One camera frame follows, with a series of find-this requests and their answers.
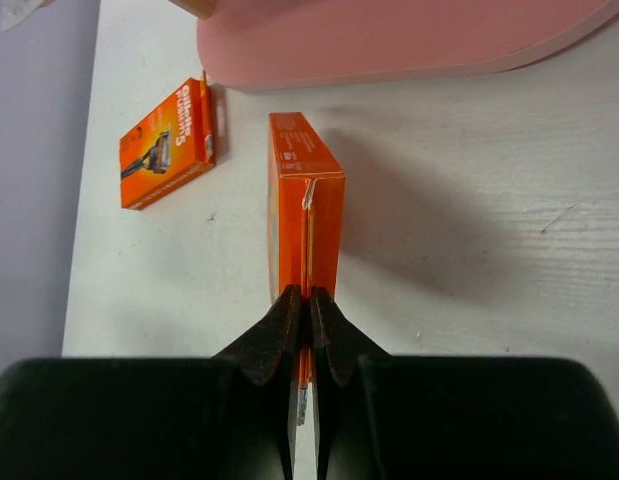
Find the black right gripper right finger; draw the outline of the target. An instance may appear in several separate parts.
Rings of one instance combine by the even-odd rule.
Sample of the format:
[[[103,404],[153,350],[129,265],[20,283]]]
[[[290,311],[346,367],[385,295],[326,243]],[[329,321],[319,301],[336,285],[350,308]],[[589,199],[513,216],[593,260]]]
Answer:
[[[321,479],[619,479],[619,419],[581,363],[392,355],[313,290]]]

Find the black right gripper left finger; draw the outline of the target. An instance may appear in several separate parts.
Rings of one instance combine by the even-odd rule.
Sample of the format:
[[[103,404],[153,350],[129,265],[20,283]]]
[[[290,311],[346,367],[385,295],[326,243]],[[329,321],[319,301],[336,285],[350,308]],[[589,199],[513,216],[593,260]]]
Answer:
[[[289,479],[302,297],[211,357],[27,359],[0,376],[0,479]]]

